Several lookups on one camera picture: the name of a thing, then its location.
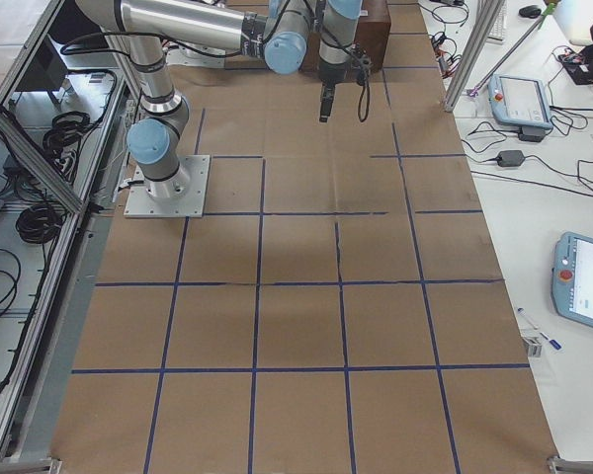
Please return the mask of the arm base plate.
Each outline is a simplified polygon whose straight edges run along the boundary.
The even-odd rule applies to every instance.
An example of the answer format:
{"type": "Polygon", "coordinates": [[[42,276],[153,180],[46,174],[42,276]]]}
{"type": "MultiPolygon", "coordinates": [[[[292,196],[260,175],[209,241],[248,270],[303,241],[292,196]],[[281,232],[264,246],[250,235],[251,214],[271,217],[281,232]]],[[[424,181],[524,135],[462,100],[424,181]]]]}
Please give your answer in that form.
{"type": "Polygon", "coordinates": [[[163,182],[150,181],[136,166],[129,186],[124,216],[129,218],[200,218],[204,214],[210,155],[180,158],[176,175],[163,182]]]}

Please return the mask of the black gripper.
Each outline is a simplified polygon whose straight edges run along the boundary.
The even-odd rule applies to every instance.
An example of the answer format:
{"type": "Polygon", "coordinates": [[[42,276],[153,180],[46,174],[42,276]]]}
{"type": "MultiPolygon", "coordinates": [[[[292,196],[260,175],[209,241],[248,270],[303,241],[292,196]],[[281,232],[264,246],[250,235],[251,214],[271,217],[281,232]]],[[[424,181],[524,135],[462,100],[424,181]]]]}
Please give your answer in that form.
{"type": "Polygon", "coordinates": [[[347,61],[342,63],[318,62],[318,78],[322,83],[319,109],[320,122],[328,122],[330,119],[335,98],[335,86],[345,81],[348,67],[347,61]]]}

